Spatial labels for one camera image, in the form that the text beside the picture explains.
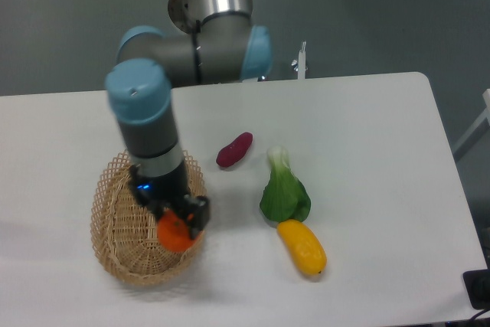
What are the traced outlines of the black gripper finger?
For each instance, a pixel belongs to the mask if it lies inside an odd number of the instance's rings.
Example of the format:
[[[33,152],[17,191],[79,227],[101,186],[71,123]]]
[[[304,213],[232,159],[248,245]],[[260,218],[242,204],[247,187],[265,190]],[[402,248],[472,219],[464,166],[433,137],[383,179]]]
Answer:
[[[207,196],[185,195],[180,202],[179,217],[188,229],[190,239],[196,239],[211,218],[211,205]]]

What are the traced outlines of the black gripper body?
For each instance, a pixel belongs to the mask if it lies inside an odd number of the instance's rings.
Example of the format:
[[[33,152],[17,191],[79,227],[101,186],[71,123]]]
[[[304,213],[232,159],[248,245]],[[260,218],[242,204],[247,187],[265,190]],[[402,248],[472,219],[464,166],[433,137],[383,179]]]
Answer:
[[[129,189],[134,199],[139,207],[153,215],[156,223],[166,210],[172,210],[180,219],[191,214],[185,160],[173,171],[157,177],[141,175],[138,165],[130,165],[129,175]]]

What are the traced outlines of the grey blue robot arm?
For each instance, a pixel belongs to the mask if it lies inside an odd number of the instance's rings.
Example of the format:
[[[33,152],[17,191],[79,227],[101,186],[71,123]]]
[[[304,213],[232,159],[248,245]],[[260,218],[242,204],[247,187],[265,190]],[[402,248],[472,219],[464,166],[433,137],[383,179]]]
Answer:
[[[110,107],[131,158],[130,188],[156,218],[170,209],[195,239],[210,218],[209,200],[188,187],[172,111],[174,87],[227,83],[267,75],[270,33],[252,22],[252,0],[181,0],[184,33],[128,30],[107,74]]]

